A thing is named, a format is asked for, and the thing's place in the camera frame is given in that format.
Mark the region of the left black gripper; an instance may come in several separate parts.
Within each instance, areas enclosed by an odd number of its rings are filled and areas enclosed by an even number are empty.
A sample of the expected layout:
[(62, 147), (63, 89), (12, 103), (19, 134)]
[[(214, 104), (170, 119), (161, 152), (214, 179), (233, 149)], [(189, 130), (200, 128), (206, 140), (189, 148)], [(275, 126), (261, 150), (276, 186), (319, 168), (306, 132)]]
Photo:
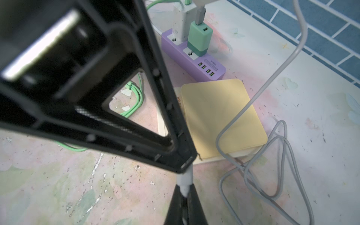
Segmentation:
[(80, 146), (134, 146), (109, 108), (146, 70), (142, 1), (1, 1), (1, 128)]

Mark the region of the yellow electronic scale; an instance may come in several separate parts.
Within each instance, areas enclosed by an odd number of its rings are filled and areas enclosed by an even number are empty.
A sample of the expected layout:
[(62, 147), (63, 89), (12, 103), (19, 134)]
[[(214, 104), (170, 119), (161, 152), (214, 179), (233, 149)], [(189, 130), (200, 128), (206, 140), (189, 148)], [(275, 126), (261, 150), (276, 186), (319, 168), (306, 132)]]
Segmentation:
[[(243, 82), (228, 79), (189, 83), (174, 91), (199, 154), (194, 164), (222, 160), (216, 138), (250, 101)], [(256, 154), (267, 141), (263, 125), (251, 106), (222, 135), (219, 145), (225, 154), (237, 158)]]

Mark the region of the purple power strip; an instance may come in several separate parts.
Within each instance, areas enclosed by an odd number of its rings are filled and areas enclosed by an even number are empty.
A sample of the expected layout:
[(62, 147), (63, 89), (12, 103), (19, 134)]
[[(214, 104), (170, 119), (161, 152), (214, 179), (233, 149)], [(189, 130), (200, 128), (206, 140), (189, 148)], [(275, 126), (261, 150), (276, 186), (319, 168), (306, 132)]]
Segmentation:
[(197, 82), (216, 81), (223, 78), (226, 68), (213, 56), (206, 53), (199, 57), (188, 48), (187, 41), (180, 43), (172, 29), (161, 34), (161, 48)]

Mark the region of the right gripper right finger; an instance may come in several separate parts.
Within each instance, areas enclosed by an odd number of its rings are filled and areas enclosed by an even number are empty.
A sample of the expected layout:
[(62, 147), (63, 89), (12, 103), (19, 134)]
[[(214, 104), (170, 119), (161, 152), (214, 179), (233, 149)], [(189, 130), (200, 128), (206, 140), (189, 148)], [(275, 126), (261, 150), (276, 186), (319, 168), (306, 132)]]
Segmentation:
[(190, 186), (187, 196), (187, 224), (208, 225), (195, 185)]

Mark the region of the white charger adapter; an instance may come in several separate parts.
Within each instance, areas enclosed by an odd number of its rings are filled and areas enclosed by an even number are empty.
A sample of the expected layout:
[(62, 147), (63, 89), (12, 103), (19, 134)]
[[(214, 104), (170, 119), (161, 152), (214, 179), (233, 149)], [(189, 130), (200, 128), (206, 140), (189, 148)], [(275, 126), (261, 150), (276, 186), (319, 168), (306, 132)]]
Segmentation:
[(174, 4), (172, 36), (180, 44), (188, 39), (190, 25), (195, 21), (197, 6), (192, 1), (179, 1)]

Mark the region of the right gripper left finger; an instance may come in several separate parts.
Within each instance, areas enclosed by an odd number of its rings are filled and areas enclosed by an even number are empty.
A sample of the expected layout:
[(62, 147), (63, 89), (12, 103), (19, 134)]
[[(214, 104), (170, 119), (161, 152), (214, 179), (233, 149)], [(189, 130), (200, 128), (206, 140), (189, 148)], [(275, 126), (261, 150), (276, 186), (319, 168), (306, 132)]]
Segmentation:
[(179, 186), (175, 186), (164, 225), (183, 225), (184, 197)]

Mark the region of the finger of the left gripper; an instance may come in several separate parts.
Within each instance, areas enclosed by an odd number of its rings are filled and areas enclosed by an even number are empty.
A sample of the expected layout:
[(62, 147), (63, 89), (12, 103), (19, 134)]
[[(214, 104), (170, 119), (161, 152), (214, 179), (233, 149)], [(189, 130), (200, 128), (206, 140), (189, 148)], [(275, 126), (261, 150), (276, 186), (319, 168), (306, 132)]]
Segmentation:
[[(95, 150), (123, 156), (174, 173), (184, 173), (197, 157), (158, 42), (142, 1), (91, 1), (84, 8), (104, 30), (108, 43), (100, 59), (83, 71), (77, 105), (91, 120)], [(166, 136), (109, 109), (113, 94), (142, 70), (167, 127)]]

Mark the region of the green charger adapter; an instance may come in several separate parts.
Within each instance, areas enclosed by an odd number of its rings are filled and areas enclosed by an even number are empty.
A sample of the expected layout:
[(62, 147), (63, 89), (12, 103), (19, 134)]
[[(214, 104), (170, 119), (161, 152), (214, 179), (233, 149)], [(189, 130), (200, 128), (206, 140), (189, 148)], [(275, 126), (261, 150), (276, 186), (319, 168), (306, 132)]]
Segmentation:
[(199, 57), (205, 55), (208, 51), (212, 34), (213, 29), (207, 24), (203, 22), (197, 25), (195, 21), (193, 21), (190, 25), (187, 39), (188, 48)]

